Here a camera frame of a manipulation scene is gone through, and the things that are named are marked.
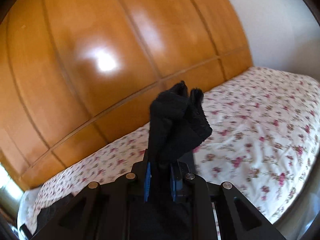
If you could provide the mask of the floral bedspread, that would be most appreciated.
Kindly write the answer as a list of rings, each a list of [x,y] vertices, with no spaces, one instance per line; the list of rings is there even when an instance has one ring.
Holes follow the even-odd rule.
[[[211,136],[194,150],[206,181],[230,181],[275,223],[301,192],[319,153],[319,82],[306,75],[252,67],[204,95]],[[143,159],[149,126],[117,139],[24,193],[17,224],[89,182],[110,183]]]

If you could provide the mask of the wooden wardrobe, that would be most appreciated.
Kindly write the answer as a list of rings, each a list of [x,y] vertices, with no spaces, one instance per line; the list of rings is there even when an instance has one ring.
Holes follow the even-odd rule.
[[[157,94],[252,66],[229,0],[16,0],[1,22],[1,163],[32,189],[146,124]]]

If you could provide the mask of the dark navy pants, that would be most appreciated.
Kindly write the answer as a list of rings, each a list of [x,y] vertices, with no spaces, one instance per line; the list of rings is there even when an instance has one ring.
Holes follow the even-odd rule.
[[[204,93],[184,81],[161,92],[150,105],[150,163],[168,165],[200,146],[212,134],[202,108]]]

